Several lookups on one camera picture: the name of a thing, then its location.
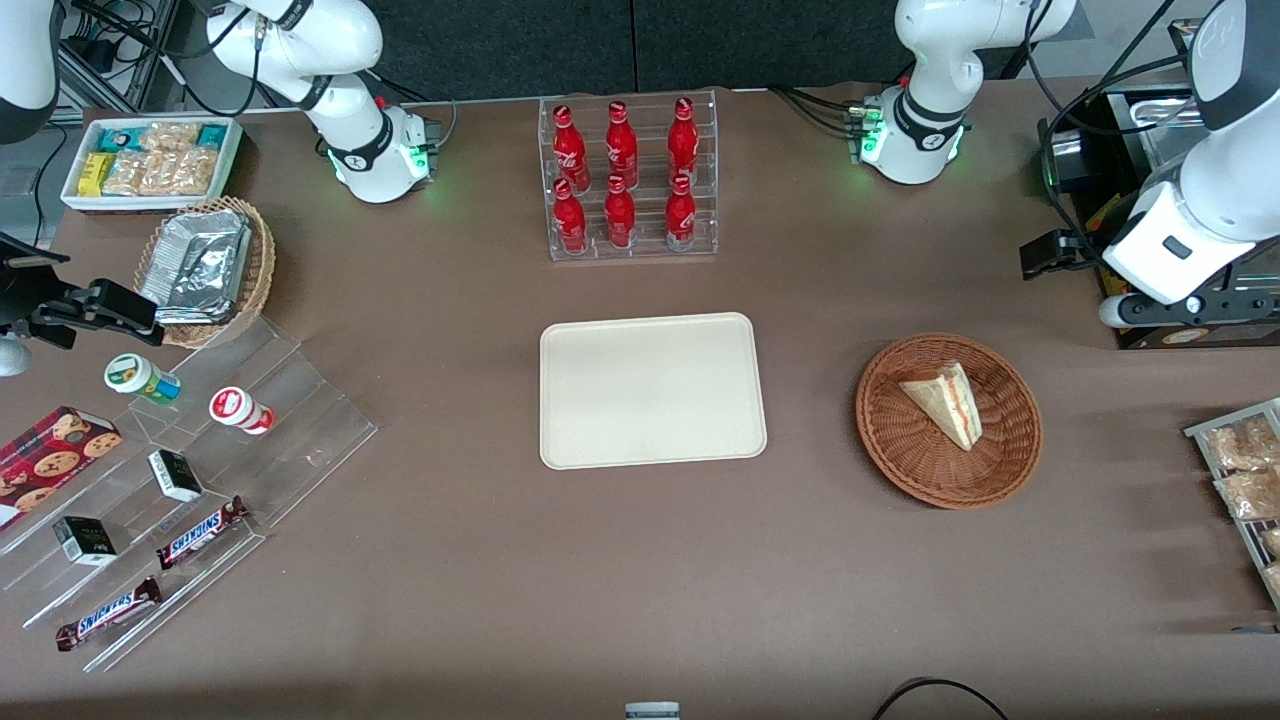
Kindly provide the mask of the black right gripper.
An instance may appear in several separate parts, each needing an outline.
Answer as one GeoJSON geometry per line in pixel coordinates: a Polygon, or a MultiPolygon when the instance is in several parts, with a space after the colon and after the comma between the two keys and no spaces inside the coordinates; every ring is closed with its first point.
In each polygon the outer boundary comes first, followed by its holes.
{"type": "Polygon", "coordinates": [[[157,305],[110,279],[84,291],[61,281],[54,268],[70,259],[1,236],[1,324],[4,333],[72,348],[77,329],[114,331],[160,347],[165,329],[157,305]]]}

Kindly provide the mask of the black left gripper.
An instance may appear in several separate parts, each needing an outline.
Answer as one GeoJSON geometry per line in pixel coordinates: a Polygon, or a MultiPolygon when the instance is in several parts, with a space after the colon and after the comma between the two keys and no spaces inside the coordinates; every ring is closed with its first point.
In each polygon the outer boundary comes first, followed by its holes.
{"type": "Polygon", "coordinates": [[[1021,279],[1029,282],[1059,272],[1106,268],[1103,255],[1112,240],[1114,236],[1106,232],[1050,231],[1019,249],[1021,279]]]}

